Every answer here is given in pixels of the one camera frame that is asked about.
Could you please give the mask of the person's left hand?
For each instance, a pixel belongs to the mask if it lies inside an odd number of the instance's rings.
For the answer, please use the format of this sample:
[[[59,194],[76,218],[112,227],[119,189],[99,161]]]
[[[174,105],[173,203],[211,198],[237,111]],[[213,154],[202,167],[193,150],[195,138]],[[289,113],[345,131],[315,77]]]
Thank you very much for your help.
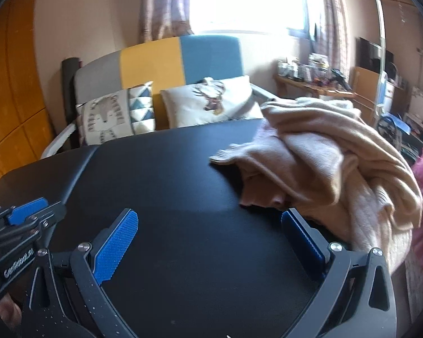
[[[11,330],[16,329],[22,320],[22,312],[9,294],[0,300],[0,317]]]

